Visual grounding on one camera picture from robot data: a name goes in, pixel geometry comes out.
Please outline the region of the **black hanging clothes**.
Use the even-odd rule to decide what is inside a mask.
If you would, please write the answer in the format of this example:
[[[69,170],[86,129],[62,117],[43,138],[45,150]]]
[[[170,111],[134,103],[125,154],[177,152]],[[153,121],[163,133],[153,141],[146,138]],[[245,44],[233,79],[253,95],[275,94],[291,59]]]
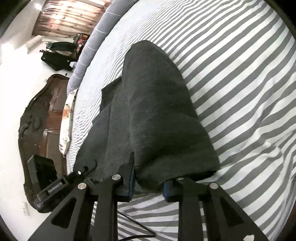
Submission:
[[[40,50],[41,60],[54,71],[72,71],[89,37],[87,34],[77,34],[73,42],[48,42],[46,49]]]

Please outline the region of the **dark wooden headboard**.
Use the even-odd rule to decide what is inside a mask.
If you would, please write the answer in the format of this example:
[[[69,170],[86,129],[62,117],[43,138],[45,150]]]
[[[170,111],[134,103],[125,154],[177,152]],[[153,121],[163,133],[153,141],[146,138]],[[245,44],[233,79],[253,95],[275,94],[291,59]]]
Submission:
[[[66,89],[69,78],[54,74],[46,85],[33,97],[25,109],[18,130],[18,149],[23,166],[25,196],[31,207],[38,192],[44,189],[44,181],[32,183],[29,159],[33,158],[35,167],[46,167],[49,174],[41,171],[41,177],[57,177],[66,174],[66,161],[59,150],[60,127],[66,102]]]

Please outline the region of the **floral pillow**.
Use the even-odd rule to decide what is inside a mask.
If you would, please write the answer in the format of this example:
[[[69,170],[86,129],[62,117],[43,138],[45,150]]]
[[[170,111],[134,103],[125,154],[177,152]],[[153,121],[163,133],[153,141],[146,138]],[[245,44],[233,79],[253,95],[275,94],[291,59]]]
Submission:
[[[64,105],[63,113],[62,113],[62,121],[60,126],[60,138],[59,138],[59,150],[63,157],[66,157],[70,147],[70,143],[71,143],[73,114],[74,114],[77,91],[78,89],[73,90],[72,92],[69,93]]]

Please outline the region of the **patterned window curtain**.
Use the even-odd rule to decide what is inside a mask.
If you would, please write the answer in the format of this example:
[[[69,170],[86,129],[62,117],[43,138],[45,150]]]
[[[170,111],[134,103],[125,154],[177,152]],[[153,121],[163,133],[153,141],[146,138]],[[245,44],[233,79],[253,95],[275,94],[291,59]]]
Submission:
[[[89,35],[110,4],[111,1],[46,1],[32,35],[58,38]]]

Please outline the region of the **dark grey denim pants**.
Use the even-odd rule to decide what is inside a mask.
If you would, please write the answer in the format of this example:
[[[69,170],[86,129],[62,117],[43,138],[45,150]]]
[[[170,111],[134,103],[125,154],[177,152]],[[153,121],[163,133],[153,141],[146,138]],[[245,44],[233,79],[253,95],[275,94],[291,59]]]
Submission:
[[[133,155],[138,185],[156,192],[166,180],[189,176],[198,181],[219,170],[185,81],[160,47],[149,41],[133,44],[121,77],[101,93],[99,114],[74,170],[95,163],[89,177],[102,181]]]

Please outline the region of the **grey white striped bedsheet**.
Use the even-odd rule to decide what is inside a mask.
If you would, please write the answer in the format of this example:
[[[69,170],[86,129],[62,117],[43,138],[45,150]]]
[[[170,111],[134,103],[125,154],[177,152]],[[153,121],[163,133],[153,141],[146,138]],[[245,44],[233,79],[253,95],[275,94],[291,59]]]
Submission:
[[[265,1],[114,1],[111,30],[80,79],[72,140],[76,155],[95,116],[101,89],[121,75],[132,44],[148,40],[179,68],[219,156],[211,178],[269,240],[283,231],[295,203],[295,39]]]

